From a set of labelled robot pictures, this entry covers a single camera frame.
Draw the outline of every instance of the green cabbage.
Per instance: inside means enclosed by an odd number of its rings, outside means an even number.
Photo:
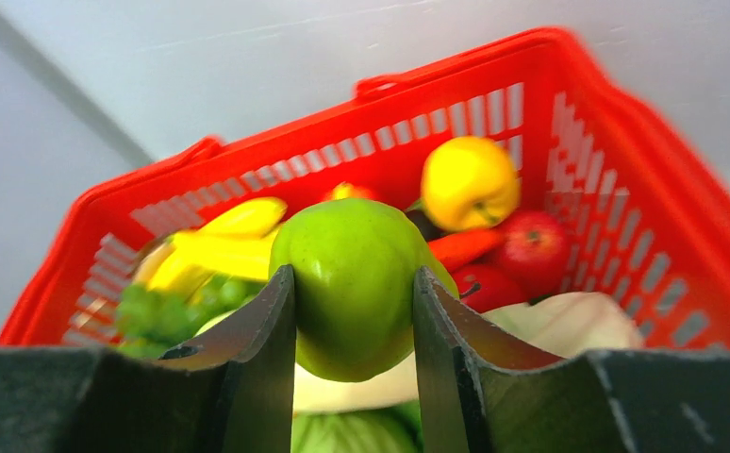
[[[299,414],[292,421],[290,453],[420,453],[420,409],[393,408]]]

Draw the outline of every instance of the orange carrot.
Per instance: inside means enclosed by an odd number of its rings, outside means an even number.
[[[429,248],[448,272],[454,272],[499,246],[503,238],[495,229],[471,229],[431,241]]]

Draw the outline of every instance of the banana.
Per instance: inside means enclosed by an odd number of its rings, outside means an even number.
[[[190,254],[177,249],[173,243],[171,248],[173,251],[151,275],[146,288],[190,296],[212,276],[212,272],[192,260]]]
[[[278,228],[263,238],[239,239],[179,231],[171,236],[175,253],[210,272],[254,281],[268,281],[271,247]]]
[[[279,198],[263,196],[240,203],[202,226],[202,234],[261,238],[271,232],[287,212]]]
[[[167,242],[157,245],[140,260],[132,277],[132,283],[148,283],[157,273],[159,266],[171,256],[174,249]]]

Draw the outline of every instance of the red apple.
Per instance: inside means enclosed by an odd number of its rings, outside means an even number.
[[[463,294],[462,303],[478,313],[528,300],[518,283],[492,264],[467,264],[451,277],[454,278],[459,293]]]
[[[498,227],[505,240],[489,260],[530,297],[556,294],[571,252],[568,230],[543,211],[516,212]]]
[[[367,198],[379,201],[379,195],[376,191],[350,182],[342,182],[335,186],[334,189],[324,194],[322,201],[340,200],[342,198]]]

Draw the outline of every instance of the yellow fruit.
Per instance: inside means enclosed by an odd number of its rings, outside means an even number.
[[[202,234],[261,238],[274,229],[287,209],[287,204],[279,198],[254,198],[224,212],[199,231]]]
[[[189,296],[212,276],[184,252],[175,249],[157,268],[146,283],[149,290],[160,290]]]
[[[259,239],[237,239],[179,231],[171,236],[171,244],[185,260],[210,273],[268,281],[275,236],[271,233]]]
[[[426,159],[421,202],[429,219],[447,231],[494,227],[520,204],[521,184],[498,143],[457,137]]]

